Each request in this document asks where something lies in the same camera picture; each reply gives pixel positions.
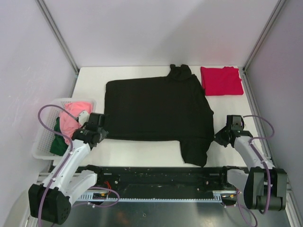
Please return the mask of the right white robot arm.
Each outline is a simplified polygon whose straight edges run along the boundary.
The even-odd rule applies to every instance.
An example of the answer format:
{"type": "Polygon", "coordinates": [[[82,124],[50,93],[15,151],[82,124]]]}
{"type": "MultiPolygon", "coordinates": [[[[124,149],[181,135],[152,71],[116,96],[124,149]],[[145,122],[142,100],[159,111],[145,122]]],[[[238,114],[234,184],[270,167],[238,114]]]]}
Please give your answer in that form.
{"type": "Polygon", "coordinates": [[[215,134],[214,140],[224,147],[231,145],[248,169],[244,171],[239,167],[229,167],[227,173],[218,178],[222,189],[229,190],[235,186],[241,190],[245,205],[250,210],[266,213],[285,209],[287,173],[284,169],[276,168],[257,148],[257,137],[245,130],[242,116],[228,115],[226,125],[215,134]]]}

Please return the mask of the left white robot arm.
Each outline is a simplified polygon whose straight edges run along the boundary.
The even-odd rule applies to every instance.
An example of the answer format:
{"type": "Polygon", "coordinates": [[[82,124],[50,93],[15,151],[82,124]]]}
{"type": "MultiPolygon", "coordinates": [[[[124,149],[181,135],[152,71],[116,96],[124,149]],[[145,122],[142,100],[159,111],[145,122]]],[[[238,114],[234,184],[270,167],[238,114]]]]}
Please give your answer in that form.
{"type": "Polygon", "coordinates": [[[92,170],[84,170],[73,178],[80,163],[108,134],[103,129],[104,114],[91,113],[82,127],[68,138],[70,144],[59,164],[42,181],[28,190],[30,214],[38,223],[63,224],[72,205],[90,187],[101,188],[105,178],[92,170]]]}

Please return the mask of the black t-shirt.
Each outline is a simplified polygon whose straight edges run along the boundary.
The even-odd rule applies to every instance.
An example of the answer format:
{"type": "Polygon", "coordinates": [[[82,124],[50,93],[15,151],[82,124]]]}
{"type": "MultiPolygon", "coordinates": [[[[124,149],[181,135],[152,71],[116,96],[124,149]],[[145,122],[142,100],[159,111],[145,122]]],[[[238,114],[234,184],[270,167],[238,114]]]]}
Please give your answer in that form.
{"type": "Polygon", "coordinates": [[[206,165],[214,113],[189,66],[172,64],[164,77],[108,82],[104,113],[109,139],[178,141],[185,163],[206,165]]]}

